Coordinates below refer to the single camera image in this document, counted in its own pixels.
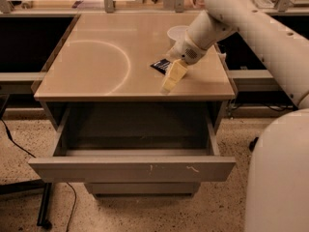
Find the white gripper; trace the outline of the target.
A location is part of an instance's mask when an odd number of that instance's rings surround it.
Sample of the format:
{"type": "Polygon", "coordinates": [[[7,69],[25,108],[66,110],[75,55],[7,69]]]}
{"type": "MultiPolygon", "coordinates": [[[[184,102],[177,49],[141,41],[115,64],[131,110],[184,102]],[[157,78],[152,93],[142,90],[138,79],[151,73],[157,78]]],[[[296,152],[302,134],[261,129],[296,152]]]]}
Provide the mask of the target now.
{"type": "Polygon", "coordinates": [[[160,92],[163,94],[171,92],[187,73],[187,65],[196,64],[206,53],[189,38],[187,33],[181,36],[167,53],[175,61],[167,69],[160,92]]]}

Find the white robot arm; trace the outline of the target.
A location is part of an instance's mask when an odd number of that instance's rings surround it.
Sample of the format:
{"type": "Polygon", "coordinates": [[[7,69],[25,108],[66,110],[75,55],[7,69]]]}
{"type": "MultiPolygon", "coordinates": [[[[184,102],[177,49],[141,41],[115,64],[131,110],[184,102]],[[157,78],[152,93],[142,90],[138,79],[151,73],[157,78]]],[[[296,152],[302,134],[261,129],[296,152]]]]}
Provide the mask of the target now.
{"type": "Polygon", "coordinates": [[[253,0],[205,0],[205,9],[168,52],[163,87],[171,90],[187,67],[233,33],[265,65],[296,111],[259,136],[251,155],[244,232],[309,232],[309,42],[261,12],[253,0]]]}

